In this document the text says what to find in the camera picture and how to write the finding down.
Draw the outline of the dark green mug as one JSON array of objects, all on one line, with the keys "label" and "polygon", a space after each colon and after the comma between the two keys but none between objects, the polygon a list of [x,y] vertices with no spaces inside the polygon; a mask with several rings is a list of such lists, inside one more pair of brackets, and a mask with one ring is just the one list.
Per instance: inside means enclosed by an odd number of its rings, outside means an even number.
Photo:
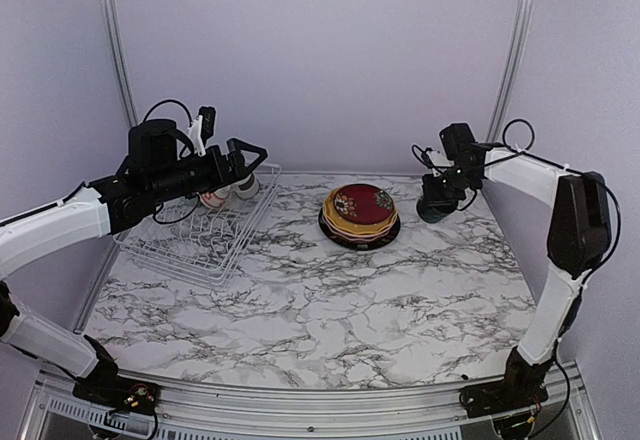
[{"label": "dark green mug", "polygon": [[458,208],[458,202],[445,201],[433,202],[425,196],[421,196],[416,202],[416,212],[422,221],[435,224],[451,215]]}]

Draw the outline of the cream brown cup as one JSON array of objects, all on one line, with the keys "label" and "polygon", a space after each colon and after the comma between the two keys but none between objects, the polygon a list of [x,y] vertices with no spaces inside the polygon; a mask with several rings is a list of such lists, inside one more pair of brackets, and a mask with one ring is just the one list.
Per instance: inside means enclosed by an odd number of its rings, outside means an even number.
[{"label": "cream brown cup", "polygon": [[260,183],[255,175],[250,173],[246,178],[234,183],[231,188],[238,198],[248,200],[259,193]]}]

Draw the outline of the white red patterned bowl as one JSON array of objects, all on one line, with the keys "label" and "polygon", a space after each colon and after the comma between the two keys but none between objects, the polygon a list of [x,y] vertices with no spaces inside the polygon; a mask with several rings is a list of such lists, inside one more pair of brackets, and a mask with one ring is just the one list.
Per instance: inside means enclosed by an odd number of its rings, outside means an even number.
[{"label": "white red patterned bowl", "polygon": [[203,206],[209,209],[221,208],[226,204],[230,191],[230,187],[222,187],[215,191],[200,193],[199,201]]}]

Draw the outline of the dark red floral plate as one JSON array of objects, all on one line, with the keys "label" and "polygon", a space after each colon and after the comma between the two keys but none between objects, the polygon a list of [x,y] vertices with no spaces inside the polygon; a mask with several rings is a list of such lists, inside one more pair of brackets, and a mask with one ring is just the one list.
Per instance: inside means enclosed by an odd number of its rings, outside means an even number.
[{"label": "dark red floral plate", "polygon": [[385,190],[362,183],[339,188],[332,204],[342,218],[358,225],[384,222],[396,211],[393,199]]}]

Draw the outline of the black rimmed cream plate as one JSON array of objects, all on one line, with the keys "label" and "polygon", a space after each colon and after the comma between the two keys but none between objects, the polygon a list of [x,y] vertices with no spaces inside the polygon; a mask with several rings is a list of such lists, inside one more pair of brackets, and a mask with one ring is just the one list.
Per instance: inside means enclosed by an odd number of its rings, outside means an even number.
[{"label": "black rimmed cream plate", "polygon": [[383,248],[392,243],[401,231],[401,219],[397,218],[392,227],[384,235],[380,235],[371,241],[363,241],[362,239],[351,240],[342,234],[337,234],[329,228],[328,222],[324,218],[324,214],[320,211],[317,215],[317,222],[322,233],[335,244],[354,251],[372,251]]}]

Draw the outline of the yellow polka dot plate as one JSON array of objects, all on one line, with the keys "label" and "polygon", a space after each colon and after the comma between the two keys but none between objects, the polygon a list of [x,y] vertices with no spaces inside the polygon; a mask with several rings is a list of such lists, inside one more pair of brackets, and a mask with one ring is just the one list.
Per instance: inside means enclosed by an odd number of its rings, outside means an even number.
[{"label": "yellow polka dot plate", "polygon": [[343,230],[349,233],[354,233],[354,234],[376,234],[376,233],[380,233],[387,230],[397,220],[398,212],[397,212],[397,207],[395,202],[394,202],[396,207],[395,213],[384,222],[373,224],[373,225],[358,225],[345,220],[336,212],[332,204],[333,195],[341,187],[338,187],[332,190],[323,202],[324,217],[332,226],[337,227],[340,230]]}]

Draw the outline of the mauve polka dot plate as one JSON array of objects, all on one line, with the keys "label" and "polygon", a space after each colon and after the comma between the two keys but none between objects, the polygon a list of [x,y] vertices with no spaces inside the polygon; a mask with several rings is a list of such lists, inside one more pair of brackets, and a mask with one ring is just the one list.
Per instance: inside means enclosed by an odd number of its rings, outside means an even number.
[{"label": "mauve polka dot plate", "polygon": [[358,243],[358,244],[370,244],[378,240],[382,240],[385,237],[393,236],[397,234],[397,230],[401,227],[401,221],[397,220],[391,227],[387,230],[377,233],[377,234],[351,234],[340,231],[329,224],[325,223],[323,220],[319,221],[319,225],[327,230],[330,235],[337,237],[340,240],[344,240],[350,243]]}]

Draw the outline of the pink bear plate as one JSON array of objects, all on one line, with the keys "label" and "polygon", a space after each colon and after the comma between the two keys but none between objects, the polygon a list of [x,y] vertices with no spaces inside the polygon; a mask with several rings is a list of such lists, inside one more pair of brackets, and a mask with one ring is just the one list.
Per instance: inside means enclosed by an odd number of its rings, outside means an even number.
[{"label": "pink bear plate", "polygon": [[379,240],[388,235],[397,235],[401,229],[401,222],[397,220],[391,227],[387,230],[376,233],[376,234],[354,234],[349,233],[343,230],[338,229],[337,227],[332,226],[323,215],[319,217],[319,224],[321,226],[325,226],[329,229],[330,232],[337,234],[341,238],[347,239],[353,242],[373,242],[374,240]]}]

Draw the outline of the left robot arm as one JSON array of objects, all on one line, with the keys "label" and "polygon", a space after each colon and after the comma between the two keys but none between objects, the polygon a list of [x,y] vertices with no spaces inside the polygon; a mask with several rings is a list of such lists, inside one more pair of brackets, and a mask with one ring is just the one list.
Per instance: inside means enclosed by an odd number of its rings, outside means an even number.
[{"label": "left robot arm", "polygon": [[[171,119],[130,129],[128,153],[117,172],[70,195],[1,223],[1,278],[85,240],[117,235],[157,214],[167,202],[212,193],[246,179],[268,157],[265,148],[237,138],[228,151],[207,146],[211,121],[193,120],[182,132]],[[1,287],[1,340],[56,365],[106,405],[125,398],[115,360],[96,340],[74,334],[33,311]]]}]

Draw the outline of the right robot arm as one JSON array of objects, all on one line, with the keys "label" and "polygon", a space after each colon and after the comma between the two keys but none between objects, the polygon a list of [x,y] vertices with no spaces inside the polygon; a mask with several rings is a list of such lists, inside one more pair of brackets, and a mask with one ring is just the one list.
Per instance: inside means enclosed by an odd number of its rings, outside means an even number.
[{"label": "right robot arm", "polygon": [[480,143],[466,123],[449,125],[439,138],[442,151],[411,148],[428,170],[416,204],[424,222],[437,223],[467,209],[471,203],[466,194],[478,194],[487,182],[511,187],[551,209],[548,271],[532,323],[510,353],[503,378],[466,392],[472,404],[487,394],[515,408],[543,384],[562,337],[578,315],[590,277],[617,247],[619,203],[599,173],[572,169],[505,140]]}]

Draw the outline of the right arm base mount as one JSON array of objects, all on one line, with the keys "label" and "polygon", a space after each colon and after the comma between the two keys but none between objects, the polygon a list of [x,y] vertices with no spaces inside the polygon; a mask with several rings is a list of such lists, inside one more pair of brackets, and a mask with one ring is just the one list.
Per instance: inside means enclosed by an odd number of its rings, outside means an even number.
[{"label": "right arm base mount", "polygon": [[512,384],[506,380],[468,385],[461,389],[459,401],[469,418],[517,410],[547,401],[549,394],[540,382]]}]

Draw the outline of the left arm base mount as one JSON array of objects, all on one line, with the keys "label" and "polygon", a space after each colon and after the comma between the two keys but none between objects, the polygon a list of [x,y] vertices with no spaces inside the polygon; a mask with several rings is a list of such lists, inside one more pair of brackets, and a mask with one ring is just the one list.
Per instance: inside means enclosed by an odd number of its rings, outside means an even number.
[{"label": "left arm base mount", "polygon": [[77,382],[72,394],[75,398],[108,407],[112,413],[132,412],[152,416],[159,400],[160,386],[116,377],[113,382],[100,385]]}]

